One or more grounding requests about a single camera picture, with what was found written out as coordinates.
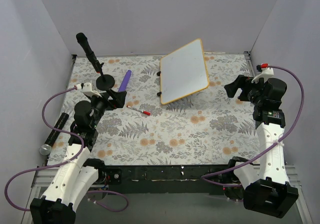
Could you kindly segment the white red marker pen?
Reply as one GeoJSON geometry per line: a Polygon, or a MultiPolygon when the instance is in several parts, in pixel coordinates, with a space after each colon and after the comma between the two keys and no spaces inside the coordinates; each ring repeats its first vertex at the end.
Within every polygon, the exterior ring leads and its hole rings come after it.
{"type": "Polygon", "coordinates": [[[131,109],[131,110],[137,111],[137,112],[139,112],[139,113],[141,113],[141,114],[147,115],[147,116],[150,116],[150,115],[151,115],[151,113],[148,112],[148,111],[140,110],[140,109],[135,108],[135,107],[130,106],[130,105],[127,105],[126,107],[129,108],[129,109],[131,109]]]}

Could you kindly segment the yellow framed whiteboard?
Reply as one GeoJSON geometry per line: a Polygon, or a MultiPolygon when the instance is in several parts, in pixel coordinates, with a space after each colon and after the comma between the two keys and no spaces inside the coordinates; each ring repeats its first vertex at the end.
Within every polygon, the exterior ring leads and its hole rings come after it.
{"type": "Polygon", "coordinates": [[[162,105],[200,92],[209,86],[209,74],[200,38],[162,57],[159,63],[162,105]]]}

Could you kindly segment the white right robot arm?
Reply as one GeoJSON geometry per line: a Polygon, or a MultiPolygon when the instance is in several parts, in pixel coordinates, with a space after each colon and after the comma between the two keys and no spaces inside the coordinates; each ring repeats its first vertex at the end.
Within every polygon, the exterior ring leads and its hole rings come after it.
{"type": "Polygon", "coordinates": [[[241,90],[238,99],[254,105],[253,119],[258,135],[260,155],[259,173],[252,164],[241,165],[233,158],[233,166],[226,170],[227,179],[240,182],[243,189],[243,205],[247,210],[283,218],[299,197],[297,188],[290,185],[284,160],[283,142],[285,115],[280,109],[287,84],[277,78],[259,78],[239,75],[225,85],[229,98],[241,90]]]}

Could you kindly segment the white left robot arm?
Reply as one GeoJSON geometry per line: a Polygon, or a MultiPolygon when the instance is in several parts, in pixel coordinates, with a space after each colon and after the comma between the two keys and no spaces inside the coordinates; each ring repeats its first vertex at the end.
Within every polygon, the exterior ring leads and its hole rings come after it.
{"type": "Polygon", "coordinates": [[[51,184],[30,204],[35,224],[73,224],[77,208],[90,186],[101,184],[107,173],[103,161],[90,160],[91,150],[98,137],[96,130],[106,111],[123,108],[126,91],[85,92],[87,100],[74,106],[74,121],[63,164],[51,184]]]}

